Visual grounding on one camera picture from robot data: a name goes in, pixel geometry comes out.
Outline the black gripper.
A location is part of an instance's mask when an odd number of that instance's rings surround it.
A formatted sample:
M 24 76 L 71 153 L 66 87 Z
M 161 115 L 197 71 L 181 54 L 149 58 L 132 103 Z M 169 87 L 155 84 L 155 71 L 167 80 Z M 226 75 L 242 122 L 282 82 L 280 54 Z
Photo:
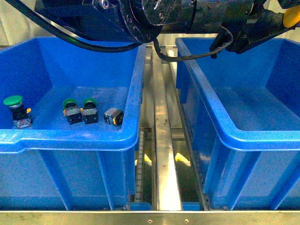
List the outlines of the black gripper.
M 231 31 L 233 36 L 232 43 L 226 47 L 229 52 L 242 54 L 272 38 L 294 30 L 300 26 L 297 24 L 291 28 L 283 25 L 285 11 L 294 6 L 300 5 L 298 0 L 279 0 L 283 13 L 276 13 L 264 7 L 266 1 L 254 0 L 250 15 L 247 16 L 247 22 L 237 31 Z

